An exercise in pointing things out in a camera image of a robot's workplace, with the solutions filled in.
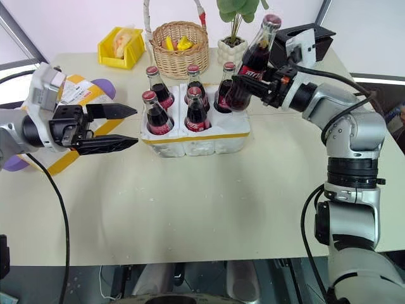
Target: plastic bag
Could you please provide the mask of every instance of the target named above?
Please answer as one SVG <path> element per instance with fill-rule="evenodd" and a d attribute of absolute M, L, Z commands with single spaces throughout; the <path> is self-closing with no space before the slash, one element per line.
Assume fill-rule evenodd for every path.
<path fill-rule="evenodd" d="M 132 39 L 132 35 L 134 33 L 134 29 L 130 27 L 123 27 L 121 30 L 115 35 L 113 40 L 113 51 L 115 58 L 124 58 L 124 48 Z"/>

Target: white table surface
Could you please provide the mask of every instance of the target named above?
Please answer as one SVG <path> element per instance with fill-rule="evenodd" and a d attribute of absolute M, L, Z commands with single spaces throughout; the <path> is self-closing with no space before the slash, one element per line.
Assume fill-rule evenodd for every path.
<path fill-rule="evenodd" d="M 219 83 L 211 49 L 202 81 Z M 107 78 L 116 101 L 140 112 L 148 87 L 145 53 L 133 70 L 100 66 L 97 55 L 61 54 L 67 74 Z M 333 50 L 317 68 L 349 76 Z M 168 80 L 172 86 L 179 80 Z M 325 79 L 313 78 L 320 83 Z M 55 177 L 70 222 L 71 264 L 287 258 L 306 256 L 299 229 L 308 194 L 324 183 L 327 155 L 320 130 L 293 111 L 248 109 L 251 135 L 231 155 L 159 158 L 139 142 L 119 153 L 82 156 Z M 139 137 L 140 114 L 114 133 Z M 382 238 L 378 250 L 405 249 L 405 157 L 388 135 L 379 161 Z M 65 232 L 58 199 L 44 174 L 30 168 L 0 173 L 0 232 L 8 236 L 12 265 L 64 265 Z M 313 255 L 327 247 L 313 237 L 314 208 L 306 228 Z"/>

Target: potted plant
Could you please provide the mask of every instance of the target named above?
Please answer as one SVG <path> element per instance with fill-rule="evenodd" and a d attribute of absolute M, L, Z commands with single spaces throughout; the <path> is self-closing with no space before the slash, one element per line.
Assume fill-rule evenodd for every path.
<path fill-rule="evenodd" d="M 261 0 L 261 4 L 268 9 L 266 0 Z M 254 20 L 259 0 L 216 0 L 216 5 L 222 21 L 231 23 L 230 36 L 218 41 L 218 62 L 222 65 L 228 61 L 238 64 L 248 45 L 237 33 L 242 20 L 246 23 Z"/>

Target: basket handle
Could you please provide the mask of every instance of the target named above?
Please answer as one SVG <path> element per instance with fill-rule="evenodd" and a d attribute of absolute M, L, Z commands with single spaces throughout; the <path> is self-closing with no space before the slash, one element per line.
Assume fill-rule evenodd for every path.
<path fill-rule="evenodd" d="M 146 37 L 148 41 L 153 39 L 152 30 L 151 30 L 151 16 L 149 15 L 149 2 L 150 0 L 144 0 L 144 21 L 145 21 L 145 29 L 146 29 Z M 205 11 L 204 8 L 201 6 L 199 0 L 194 0 L 197 5 L 197 12 L 198 17 L 201 21 L 201 26 L 204 30 L 207 29 L 206 22 L 205 22 Z"/>

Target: white foam crate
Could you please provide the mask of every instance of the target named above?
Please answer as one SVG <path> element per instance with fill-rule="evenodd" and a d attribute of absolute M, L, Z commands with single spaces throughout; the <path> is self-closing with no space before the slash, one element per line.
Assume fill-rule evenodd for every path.
<path fill-rule="evenodd" d="M 202 132 L 190 131 L 184 124 L 187 116 L 187 104 L 184 96 L 187 84 L 171 87 L 175 102 L 168 109 L 173 118 L 174 128 L 165 135 L 151 134 L 147 129 L 147 115 L 142 114 L 141 139 L 160 157 L 181 157 L 211 155 L 213 153 L 234 153 L 243 148 L 250 133 L 249 118 L 246 111 L 219 113 L 214 108 L 214 96 L 217 85 L 204 86 L 210 110 L 208 119 L 211 127 Z"/>

